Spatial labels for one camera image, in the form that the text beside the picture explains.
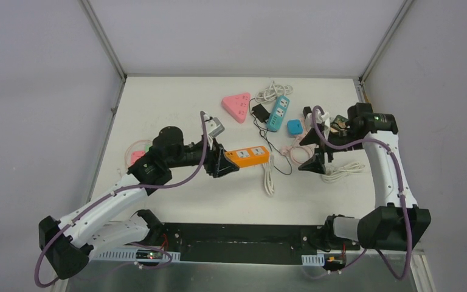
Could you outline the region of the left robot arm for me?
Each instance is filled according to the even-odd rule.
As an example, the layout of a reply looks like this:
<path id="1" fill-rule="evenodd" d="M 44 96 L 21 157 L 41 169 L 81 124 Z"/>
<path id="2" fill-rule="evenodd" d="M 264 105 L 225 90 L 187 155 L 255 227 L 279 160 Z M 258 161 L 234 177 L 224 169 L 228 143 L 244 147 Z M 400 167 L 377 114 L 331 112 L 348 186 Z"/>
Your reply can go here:
<path id="1" fill-rule="evenodd" d="M 59 279 L 78 274 L 90 261 L 91 253 L 108 243 L 97 231 L 110 219 L 159 189 L 179 187 L 191 179 L 170 184 L 172 168 L 194 166 L 191 176 L 200 169 L 220 178 L 240 169 L 224 147 L 206 134 L 197 144 L 184 144 L 180 128 L 161 129 L 150 149 L 132 164 L 126 175 L 94 201 L 60 218 L 47 216 L 38 225 L 41 258 L 47 259 Z"/>

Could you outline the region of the orange power strip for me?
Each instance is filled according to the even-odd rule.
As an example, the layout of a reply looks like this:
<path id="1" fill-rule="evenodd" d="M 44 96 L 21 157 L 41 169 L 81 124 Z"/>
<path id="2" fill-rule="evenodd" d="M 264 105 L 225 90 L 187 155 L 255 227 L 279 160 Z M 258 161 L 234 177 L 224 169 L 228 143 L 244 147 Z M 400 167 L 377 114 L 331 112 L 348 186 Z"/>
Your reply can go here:
<path id="1" fill-rule="evenodd" d="M 245 168 L 268 163 L 270 152 L 264 146 L 257 146 L 227 151 L 225 156 L 239 168 Z"/>

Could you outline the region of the black power adapter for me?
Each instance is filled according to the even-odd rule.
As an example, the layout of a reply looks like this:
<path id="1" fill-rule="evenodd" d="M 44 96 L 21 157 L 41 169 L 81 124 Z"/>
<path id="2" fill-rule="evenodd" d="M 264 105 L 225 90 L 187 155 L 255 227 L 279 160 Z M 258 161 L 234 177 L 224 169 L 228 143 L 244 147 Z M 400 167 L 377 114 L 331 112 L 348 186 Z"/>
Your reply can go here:
<path id="1" fill-rule="evenodd" d="M 266 123 L 270 117 L 270 113 L 262 104 L 257 104 L 251 109 L 252 115 L 262 123 Z"/>

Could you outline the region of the pink triangular power strip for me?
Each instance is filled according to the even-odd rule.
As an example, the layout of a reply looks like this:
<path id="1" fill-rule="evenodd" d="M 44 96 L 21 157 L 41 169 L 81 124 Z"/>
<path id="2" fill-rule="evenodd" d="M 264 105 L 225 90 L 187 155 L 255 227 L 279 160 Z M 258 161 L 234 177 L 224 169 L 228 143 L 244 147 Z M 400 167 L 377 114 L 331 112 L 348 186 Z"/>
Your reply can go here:
<path id="1" fill-rule="evenodd" d="M 249 111 L 251 95 L 248 92 L 223 97 L 221 106 L 238 123 L 244 123 Z"/>

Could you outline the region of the teal power strip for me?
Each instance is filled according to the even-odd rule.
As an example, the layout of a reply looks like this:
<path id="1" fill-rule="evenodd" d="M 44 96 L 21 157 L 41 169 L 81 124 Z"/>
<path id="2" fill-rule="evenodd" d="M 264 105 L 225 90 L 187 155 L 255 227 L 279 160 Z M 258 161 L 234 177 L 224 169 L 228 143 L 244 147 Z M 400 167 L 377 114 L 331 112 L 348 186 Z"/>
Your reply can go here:
<path id="1" fill-rule="evenodd" d="M 286 112 L 289 108 L 289 98 L 280 96 L 277 98 L 269 119 L 266 123 L 268 131 L 277 132 L 283 124 Z"/>

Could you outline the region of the pink plug adapter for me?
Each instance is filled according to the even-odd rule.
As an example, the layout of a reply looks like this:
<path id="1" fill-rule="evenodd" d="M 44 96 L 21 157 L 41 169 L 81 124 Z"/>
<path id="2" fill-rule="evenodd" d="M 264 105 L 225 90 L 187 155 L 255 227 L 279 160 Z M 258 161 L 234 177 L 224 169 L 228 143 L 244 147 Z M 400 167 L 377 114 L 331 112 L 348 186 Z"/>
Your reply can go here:
<path id="1" fill-rule="evenodd" d="M 133 165 L 137 160 L 139 160 L 145 154 L 144 150 L 133 151 L 130 155 L 130 165 Z"/>

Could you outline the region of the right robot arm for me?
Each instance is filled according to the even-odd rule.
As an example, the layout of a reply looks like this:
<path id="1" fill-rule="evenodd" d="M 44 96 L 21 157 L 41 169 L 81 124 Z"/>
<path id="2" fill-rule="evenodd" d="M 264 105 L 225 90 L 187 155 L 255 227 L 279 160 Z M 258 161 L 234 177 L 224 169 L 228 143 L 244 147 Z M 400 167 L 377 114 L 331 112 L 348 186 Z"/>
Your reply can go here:
<path id="1" fill-rule="evenodd" d="M 334 153 L 364 150 L 370 164 L 375 188 L 375 209 L 361 219 L 330 215 L 310 243 L 330 251 L 351 240 L 365 249 L 411 251 L 431 223 L 429 210 L 418 203 L 404 174 L 398 148 L 398 126 L 394 115 L 375 113 L 371 104 L 349 107 L 348 120 L 337 132 L 330 130 L 326 112 L 303 109 L 311 128 L 300 142 L 316 147 L 299 170 L 326 174 L 326 162 Z"/>

